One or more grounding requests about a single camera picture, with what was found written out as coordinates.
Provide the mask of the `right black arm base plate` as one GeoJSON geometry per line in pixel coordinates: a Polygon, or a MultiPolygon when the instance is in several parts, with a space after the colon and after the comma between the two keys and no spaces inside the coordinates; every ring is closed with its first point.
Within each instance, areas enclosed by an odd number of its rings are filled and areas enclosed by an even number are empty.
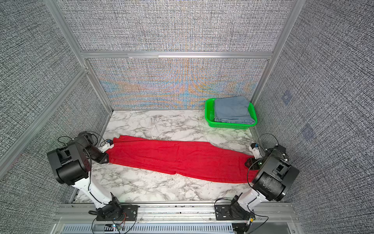
{"type": "Polygon", "coordinates": [[[249,220],[253,218],[251,212],[246,211],[240,205],[216,204],[214,205],[216,220],[249,220]]]}

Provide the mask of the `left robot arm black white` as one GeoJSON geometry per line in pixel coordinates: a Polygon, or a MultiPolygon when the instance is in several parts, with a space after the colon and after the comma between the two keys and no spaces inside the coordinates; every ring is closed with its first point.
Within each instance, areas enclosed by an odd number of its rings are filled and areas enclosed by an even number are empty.
{"type": "Polygon", "coordinates": [[[92,162],[109,163],[106,151],[112,149],[114,143],[107,140],[101,147],[96,144],[93,134],[82,132],[63,147],[48,152],[47,157],[57,182],[80,190],[93,202],[98,221],[120,220],[124,217],[120,202],[92,175],[92,162]]]}

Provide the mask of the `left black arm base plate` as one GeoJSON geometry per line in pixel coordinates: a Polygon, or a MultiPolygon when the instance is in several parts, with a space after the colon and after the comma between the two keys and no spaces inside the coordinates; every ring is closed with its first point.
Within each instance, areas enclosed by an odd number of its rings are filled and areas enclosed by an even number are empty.
{"type": "Polygon", "coordinates": [[[106,205],[97,209],[97,221],[135,221],[139,206],[132,204],[106,205]]]}

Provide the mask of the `red long pants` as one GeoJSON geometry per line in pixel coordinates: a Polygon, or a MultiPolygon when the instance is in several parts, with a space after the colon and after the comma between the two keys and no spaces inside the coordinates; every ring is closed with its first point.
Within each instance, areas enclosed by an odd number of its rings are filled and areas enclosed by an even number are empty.
{"type": "Polygon", "coordinates": [[[245,165],[250,155],[218,148],[209,142],[150,140],[133,136],[120,136],[113,142],[113,148],[107,150],[112,164],[233,184],[252,181],[257,174],[245,165]]]}

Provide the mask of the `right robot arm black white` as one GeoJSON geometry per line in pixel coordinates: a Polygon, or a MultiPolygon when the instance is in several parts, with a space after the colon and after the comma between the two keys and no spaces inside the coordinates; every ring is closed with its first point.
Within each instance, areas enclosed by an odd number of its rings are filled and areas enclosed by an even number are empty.
{"type": "Polygon", "coordinates": [[[229,206],[229,217],[247,220],[254,215],[254,207],[262,202],[281,201],[296,180],[300,170],[291,165],[286,148],[277,144],[266,151],[265,157],[255,161],[249,171],[258,166],[250,189],[235,196],[229,206]]]}

